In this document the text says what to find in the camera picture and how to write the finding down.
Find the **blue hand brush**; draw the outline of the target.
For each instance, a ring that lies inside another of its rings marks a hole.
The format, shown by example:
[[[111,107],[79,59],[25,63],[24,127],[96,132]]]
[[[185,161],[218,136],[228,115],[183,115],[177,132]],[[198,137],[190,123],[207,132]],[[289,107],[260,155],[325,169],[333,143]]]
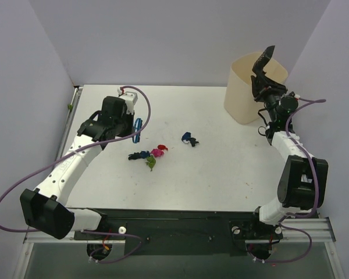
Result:
[[[141,130],[142,126],[143,126],[142,118],[136,118],[133,125],[135,135],[132,137],[132,142],[134,144],[137,144],[140,142],[140,133],[138,131]]]

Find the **black paper scrap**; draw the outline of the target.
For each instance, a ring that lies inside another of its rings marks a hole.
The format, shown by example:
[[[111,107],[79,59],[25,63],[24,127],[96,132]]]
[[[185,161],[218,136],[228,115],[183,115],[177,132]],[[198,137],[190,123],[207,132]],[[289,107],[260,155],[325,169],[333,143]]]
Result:
[[[191,137],[189,141],[192,147],[195,147],[197,144],[199,144],[199,142],[193,137]]]
[[[128,155],[128,160],[137,160],[140,158],[141,158],[141,155],[139,152],[134,152],[134,153]]]

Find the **pink paper scrap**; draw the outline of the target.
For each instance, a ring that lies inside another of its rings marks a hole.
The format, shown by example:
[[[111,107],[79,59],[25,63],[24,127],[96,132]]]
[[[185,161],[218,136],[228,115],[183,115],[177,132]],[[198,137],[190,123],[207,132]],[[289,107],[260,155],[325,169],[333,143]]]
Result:
[[[155,148],[155,149],[153,149],[153,150],[150,152],[150,154],[151,154],[153,157],[158,158],[158,157],[163,156],[165,153],[164,153],[163,150],[160,150],[160,149]]]

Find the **red paper scrap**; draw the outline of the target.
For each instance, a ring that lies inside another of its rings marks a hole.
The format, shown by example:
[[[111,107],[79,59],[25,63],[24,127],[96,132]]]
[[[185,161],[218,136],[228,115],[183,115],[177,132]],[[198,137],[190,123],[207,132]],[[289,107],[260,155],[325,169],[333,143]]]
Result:
[[[168,147],[162,144],[158,145],[158,149],[162,151],[168,151]]]

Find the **green paper scrap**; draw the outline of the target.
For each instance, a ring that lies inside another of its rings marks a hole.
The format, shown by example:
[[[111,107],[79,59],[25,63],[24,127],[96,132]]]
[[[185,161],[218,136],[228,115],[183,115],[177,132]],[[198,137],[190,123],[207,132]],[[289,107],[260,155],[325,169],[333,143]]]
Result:
[[[156,165],[156,159],[153,155],[146,158],[146,165],[150,168],[151,171],[153,170]]]

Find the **dark blue paper scrap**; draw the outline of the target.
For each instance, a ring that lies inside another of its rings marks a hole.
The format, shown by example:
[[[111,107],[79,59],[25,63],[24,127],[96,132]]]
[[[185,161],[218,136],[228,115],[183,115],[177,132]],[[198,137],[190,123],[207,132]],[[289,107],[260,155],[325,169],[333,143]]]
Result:
[[[191,133],[190,132],[185,132],[181,138],[181,141],[189,141],[189,139],[191,138]]]

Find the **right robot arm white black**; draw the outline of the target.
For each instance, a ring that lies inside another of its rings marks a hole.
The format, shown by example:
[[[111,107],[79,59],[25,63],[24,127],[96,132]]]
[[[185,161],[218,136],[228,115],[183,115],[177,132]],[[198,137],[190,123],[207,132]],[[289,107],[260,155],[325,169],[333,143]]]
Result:
[[[277,149],[285,161],[277,187],[277,197],[257,209],[259,217],[248,223],[249,233],[263,237],[269,225],[275,226],[287,217],[310,218],[323,204],[329,164],[314,157],[300,143],[293,129],[293,116],[301,109],[315,104],[294,92],[288,92],[285,85],[267,77],[265,66],[270,62],[275,46],[267,47],[252,67],[252,95],[255,102],[263,103],[258,111],[266,111],[270,120],[265,121],[268,143]]]

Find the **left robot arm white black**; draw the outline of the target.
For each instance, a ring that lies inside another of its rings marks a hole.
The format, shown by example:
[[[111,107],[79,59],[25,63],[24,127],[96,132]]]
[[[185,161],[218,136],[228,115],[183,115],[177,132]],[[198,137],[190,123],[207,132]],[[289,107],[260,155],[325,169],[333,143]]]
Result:
[[[94,209],[71,209],[66,204],[70,193],[88,165],[105,149],[107,140],[133,133],[134,105],[137,94],[107,96],[101,110],[84,121],[67,151],[67,159],[58,163],[34,190],[20,196],[24,220],[32,228],[56,239],[71,231],[87,230],[95,239],[107,235],[108,225]]]

